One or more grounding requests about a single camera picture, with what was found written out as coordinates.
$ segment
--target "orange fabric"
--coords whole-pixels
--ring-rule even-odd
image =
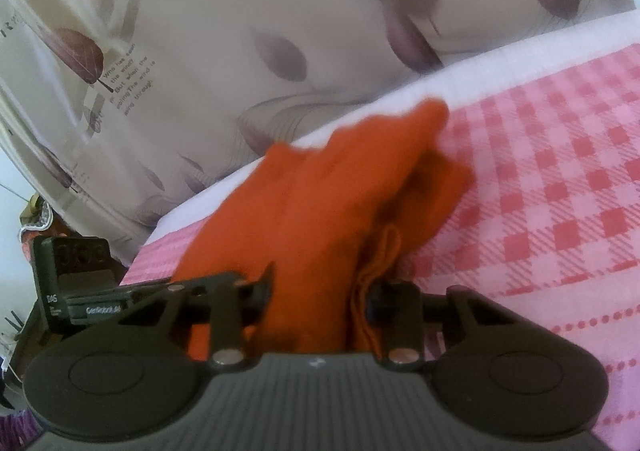
[[[379,351],[367,288],[436,234],[472,182],[437,150],[448,117],[427,100],[339,129],[323,149],[274,145],[206,222],[174,281],[231,270],[253,281],[274,262],[253,352]],[[207,355],[207,328],[192,333],[193,357]]]

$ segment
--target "pink checkered tablecloth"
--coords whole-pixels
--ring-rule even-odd
[[[451,114],[442,148],[477,182],[402,269],[459,283],[583,346],[606,367],[595,432],[640,449],[640,46]],[[204,220],[142,248],[125,283],[167,277]]]

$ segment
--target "ribbed plastic panel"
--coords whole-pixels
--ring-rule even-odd
[[[265,355],[221,375],[180,420],[124,443],[72,442],[47,433],[30,451],[606,451],[589,433],[515,443],[446,413],[424,380],[370,355]]]

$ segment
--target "folded garment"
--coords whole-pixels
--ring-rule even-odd
[[[379,352],[364,317],[369,285],[433,237],[472,183],[438,151],[448,117],[432,99],[335,131],[323,149],[274,145],[207,220],[173,280],[238,271],[255,281],[274,263],[250,351]],[[194,330],[193,357],[206,357],[207,329]]]

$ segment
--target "screw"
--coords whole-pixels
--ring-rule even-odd
[[[388,357],[393,364],[412,365],[420,359],[420,352],[413,348],[394,348]]]
[[[211,358],[217,365],[233,366],[244,361],[244,354],[236,348],[225,348],[218,350]]]

